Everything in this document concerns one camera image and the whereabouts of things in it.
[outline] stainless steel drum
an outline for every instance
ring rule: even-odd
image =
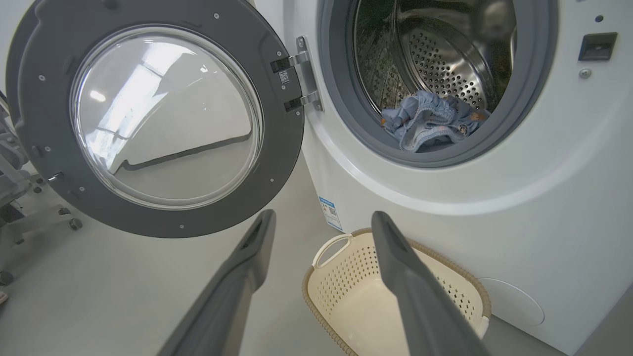
[[[511,0],[361,0],[356,69],[378,111],[417,90],[492,112],[512,74]]]

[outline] plastic basket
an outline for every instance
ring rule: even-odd
[[[343,243],[322,261],[330,247]],[[409,244],[481,339],[491,315],[484,286],[446,257],[415,241]],[[371,229],[332,238],[303,279],[303,298],[347,355],[409,355],[398,301],[382,282],[375,251]]]

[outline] front-loading washing machine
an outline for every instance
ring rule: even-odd
[[[302,149],[330,225],[387,212],[575,353],[633,282],[632,5],[254,5],[4,4],[0,91],[37,170],[105,224],[184,238],[260,210]],[[402,151],[380,113],[419,90],[489,117]]]

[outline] clothes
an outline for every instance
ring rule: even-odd
[[[416,152],[422,145],[460,142],[487,118],[464,101],[418,91],[400,102],[399,108],[382,110],[382,126],[399,142],[403,151]]]

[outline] basket rim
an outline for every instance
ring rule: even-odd
[[[365,229],[356,230],[352,232],[350,235],[353,238],[355,238],[357,236],[360,236],[362,234],[366,234],[369,232],[372,232],[372,229],[370,227],[367,227]],[[411,245],[412,248],[424,253],[425,255],[428,255],[429,257],[440,262],[441,264],[444,264],[446,267],[450,268],[451,270],[453,270],[460,276],[464,277],[470,284],[472,284],[477,290],[477,292],[479,293],[479,296],[481,297],[481,302],[483,306],[482,316],[488,319],[491,318],[492,305],[490,303],[490,296],[488,295],[488,292],[486,291],[484,285],[479,280],[477,280],[475,276],[473,276],[469,271],[461,268],[458,264],[456,264],[449,258],[445,257],[444,255],[441,255],[438,252],[435,252],[434,250],[431,250],[430,248],[424,246],[423,244],[417,241],[414,241],[412,239],[406,239],[406,240],[407,242],[409,242],[409,245]],[[330,337],[332,338],[332,340],[334,340],[334,342],[340,346],[341,350],[343,350],[343,352],[345,352],[346,355],[358,356],[358,354],[354,350],[352,350],[352,348],[336,333],[336,331],[332,328],[332,326],[330,326],[330,324],[325,320],[321,312],[318,311],[317,306],[312,302],[312,299],[310,299],[310,295],[308,294],[308,281],[310,280],[310,276],[312,276],[312,273],[314,271],[315,271],[314,266],[310,265],[310,267],[308,268],[308,271],[303,277],[303,282],[301,283],[301,293],[303,294],[303,300],[306,302],[306,304],[308,305],[308,308],[310,309],[312,314],[315,316],[315,318],[319,321],[321,326],[325,329],[325,332],[328,333]]]

